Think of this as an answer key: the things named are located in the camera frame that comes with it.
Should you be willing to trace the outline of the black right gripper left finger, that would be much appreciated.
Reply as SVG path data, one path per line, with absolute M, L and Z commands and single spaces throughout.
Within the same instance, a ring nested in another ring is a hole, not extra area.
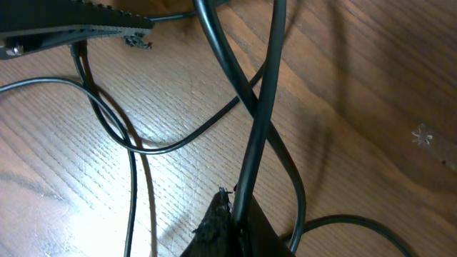
M 229 194 L 220 187 L 212 198 L 194 237 L 181 257 L 229 257 L 233 255 L 231 239 L 231 204 Z

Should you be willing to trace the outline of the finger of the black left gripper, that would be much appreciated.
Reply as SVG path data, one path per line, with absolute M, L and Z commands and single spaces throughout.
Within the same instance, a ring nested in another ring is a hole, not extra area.
M 101 30 L 148 33 L 154 23 L 139 15 L 92 1 L 1 0 L 1 35 Z
M 146 44 L 142 41 L 142 38 L 145 35 L 145 33 L 141 32 L 125 34 L 119 31 L 72 30 L 12 36 L 1 39 L 1 43 L 5 43 L 4 46 L 1 46 L 1 60 L 15 59 L 17 57 L 52 49 L 58 46 L 103 37 L 121 37 L 124 38 L 126 44 L 129 46 L 147 49 L 151 46 L 151 43 Z

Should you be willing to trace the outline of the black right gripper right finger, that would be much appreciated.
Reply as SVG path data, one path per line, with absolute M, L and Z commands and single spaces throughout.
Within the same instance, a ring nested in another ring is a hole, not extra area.
M 235 226 L 235 256 L 293 257 L 254 197 L 247 210 L 246 219 Z

